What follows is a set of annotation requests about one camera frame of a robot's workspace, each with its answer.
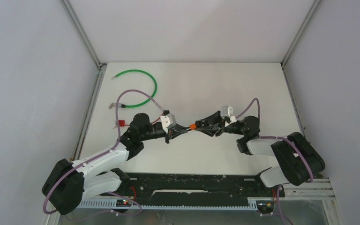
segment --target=green hose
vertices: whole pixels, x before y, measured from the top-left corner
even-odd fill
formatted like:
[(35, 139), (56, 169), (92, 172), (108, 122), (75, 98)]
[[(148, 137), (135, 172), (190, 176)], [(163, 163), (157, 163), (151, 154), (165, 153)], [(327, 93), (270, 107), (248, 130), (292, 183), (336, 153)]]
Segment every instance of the green hose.
[[(139, 73), (143, 73), (143, 74), (146, 74), (147, 76), (151, 77), (152, 81), (154, 82), (154, 85), (155, 85), (155, 88), (154, 88), (154, 92), (152, 93), (151, 97), (153, 98), (155, 96), (155, 94), (157, 93), (157, 90), (158, 90), (158, 84), (157, 84), (157, 81), (155, 80), (155, 78), (143, 71), (143, 70), (139, 70), (139, 69), (130, 69), (130, 70), (125, 70), (125, 71), (122, 71), (120, 73), (118, 73), (117, 75), (115, 75), (114, 77), (112, 77), (112, 79), (115, 79), (117, 77), (119, 77), (120, 75), (123, 75), (123, 74), (126, 74), (126, 73), (130, 73), (130, 72), (139, 72)], [(142, 103), (139, 103), (139, 104), (136, 104), (136, 105), (125, 105), (125, 104), (122, 104), (122, 108), (136, 108), (136, 107), (139, 107), (139, 106), (142, 106), (144, 104), (146, 104), (147, 102), (149, 102), (150, 99), (148, 98), (147, 100), (143, 101)]]

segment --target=grey wall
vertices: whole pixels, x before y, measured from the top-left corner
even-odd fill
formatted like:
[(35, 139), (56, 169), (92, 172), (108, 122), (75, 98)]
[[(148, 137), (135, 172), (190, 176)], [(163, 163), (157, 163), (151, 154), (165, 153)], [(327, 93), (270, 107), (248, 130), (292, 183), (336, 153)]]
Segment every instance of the grey wall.
[(360, 1), (324, 0), (286, 71), (345, 222), (360, 224)]
[(74, 150), (96, 74), (60, 1), (0, 1), (0, 225), (42, 223), (42, 185)]

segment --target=grey floor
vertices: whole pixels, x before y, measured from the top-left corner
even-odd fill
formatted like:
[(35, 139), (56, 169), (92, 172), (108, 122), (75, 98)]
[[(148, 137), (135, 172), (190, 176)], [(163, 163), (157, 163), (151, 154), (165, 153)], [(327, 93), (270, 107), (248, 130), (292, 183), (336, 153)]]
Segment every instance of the grey floor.
[[(295, 225), (327, 225), (321, 201), (282, 201), (281, 209)], [(77, 209), (69, 218), (83, 218), (101, 210)], [(106, 213), (73, 223), (60, 218), (60, 225), (281, 225), (280, 217), (259, 217), (254, 211), (145, 210), (134, 217)]]

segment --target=white wall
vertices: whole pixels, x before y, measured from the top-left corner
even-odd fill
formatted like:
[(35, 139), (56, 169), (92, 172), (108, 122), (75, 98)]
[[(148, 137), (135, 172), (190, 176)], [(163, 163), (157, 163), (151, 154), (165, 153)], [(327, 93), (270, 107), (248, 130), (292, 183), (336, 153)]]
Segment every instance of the white wall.
[(360, 1), (323, 1), (287, 72), (344, 219), (360, 224)]
[(281, 62), (314, 0), (71, 0), (102, 62)]
[(42, 223), (42, 185), (74, 150), (96, 74), (60, 1), (0, 1), (0, 225)]

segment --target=white table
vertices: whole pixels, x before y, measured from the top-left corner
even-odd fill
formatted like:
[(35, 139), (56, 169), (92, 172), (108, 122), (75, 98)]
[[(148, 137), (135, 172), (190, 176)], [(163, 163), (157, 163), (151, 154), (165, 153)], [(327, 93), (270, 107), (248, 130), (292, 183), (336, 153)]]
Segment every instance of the white table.
[[(141, 69), (152, 74), (158, 83), (155, 99), (175, 114), (177, 123), (188, 126), (210, 116), (223, 105), (234, 108), (238, 115), (257, 97), (261, 105), (261, 135), (285, 136), (300, 131), (285, 77), (279, 63), (108, 63), (98, 93), (89, 128), (80, 154), (88, 157), (117, 139), (115, 110), (108, 106), (128, 89), (151, 94), (154, 84), (141, 73), (131, 73), (111, 80), (128, 69)], [(138, 93), (126, 94), (121, 102), (137, 104), (146, 99)], [(152, 120), (162, 113), (149, 102), (133, 109), (119, 109), (120, 120), (130, 123), (139, 112)], [(256, 105), (244, 115), (257, 116)], [(164, 139), (144, 141), (133, 159), (118, 165), (125, 172), (256, 174), (277, 166), (274, 157), (248, 156), (238, 151), (240, 135), (222, 134), (209, 137), (192, 131), (166, 144)]]

